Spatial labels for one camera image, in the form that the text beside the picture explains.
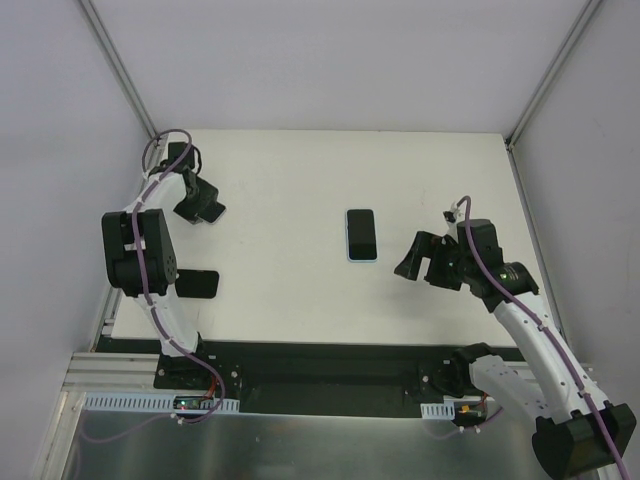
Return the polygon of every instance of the black cable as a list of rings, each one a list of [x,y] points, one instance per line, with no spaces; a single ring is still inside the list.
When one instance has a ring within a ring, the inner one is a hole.
[[[198,154],[198,170],[196,170],[196,175],[200,175],[200,172],[202,171],[202,154],[200,153],[200,149],[195,145],[192,148]]]

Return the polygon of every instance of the white table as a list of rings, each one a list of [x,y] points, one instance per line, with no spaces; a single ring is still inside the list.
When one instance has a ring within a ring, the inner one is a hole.
[[[542,279],[503,139],[492,134],[193,131],[202,177],[227,212],[215,225],[167,218],[179,268],[220,272],[213,300],[183,299],[205,340],[495,346],[514,342],[468,292],[393,274],[417,230],[444,234],[465,194],[505,261]],[[171,140],[182,140],[179,135]],[[347,260],[345,211],[375,214],[378,261]],[[123,297],[112,333],[156,338]]]

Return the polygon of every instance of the smartphone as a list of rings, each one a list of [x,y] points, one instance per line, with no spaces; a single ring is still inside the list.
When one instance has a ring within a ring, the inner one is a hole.
[[[214,298],[220,274],[214,270],[178,269],[176,293],[181,298]]]
[[[347,245],[352,262],[375,262],[378,258],[373,210],[347,210]]]

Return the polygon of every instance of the gray wall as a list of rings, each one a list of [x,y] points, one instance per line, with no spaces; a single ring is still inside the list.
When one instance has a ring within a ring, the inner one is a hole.
[[[640,2],[605,2],[516,148],[561,317],[640,415]],[[640,435],[625,456],[640,475]]]
[[[0,16],[0,477],[28,478],[106,275],[100,217],[140,181],[142,129],[75,2]]]
[[[500,132],[584,0],[95,0],[159,127]]]

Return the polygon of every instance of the wall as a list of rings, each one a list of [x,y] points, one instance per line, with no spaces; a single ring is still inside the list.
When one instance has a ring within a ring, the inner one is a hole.
[[[0,17],[0,477],[28,478],[104,286],[100,217],[128,203],[145,137],[78,7]]]
[[[161,128],[500,132],[584,0],[95,0]]]
[[[516,147],[569,336],[640,416],[640,3],[612,0]],[[640,474],[640,435],[625,456]]]

